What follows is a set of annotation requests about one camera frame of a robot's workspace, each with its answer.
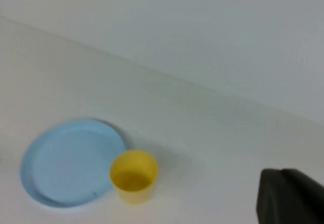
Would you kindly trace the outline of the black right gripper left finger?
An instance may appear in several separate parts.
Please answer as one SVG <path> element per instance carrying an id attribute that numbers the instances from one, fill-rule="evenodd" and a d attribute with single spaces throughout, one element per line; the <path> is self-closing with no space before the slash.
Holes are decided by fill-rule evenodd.
<path id="1" fill-rule="evenodd" d="M 323 214 L 315 214 L 281 172 L 263 169 L 260 175 L 256 212 L 259 223 L 323 223 Z"/>

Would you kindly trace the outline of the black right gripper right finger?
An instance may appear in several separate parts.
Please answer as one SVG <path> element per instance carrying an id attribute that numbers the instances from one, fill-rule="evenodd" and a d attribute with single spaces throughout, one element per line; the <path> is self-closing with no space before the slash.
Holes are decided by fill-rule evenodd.
<path id="1" fill-rule="evenodd" d="M 315 214 L 323 214 L 323 185 L 297 169 L 283 169 L 281 172 L 298 191 L 305 204 Z"/>

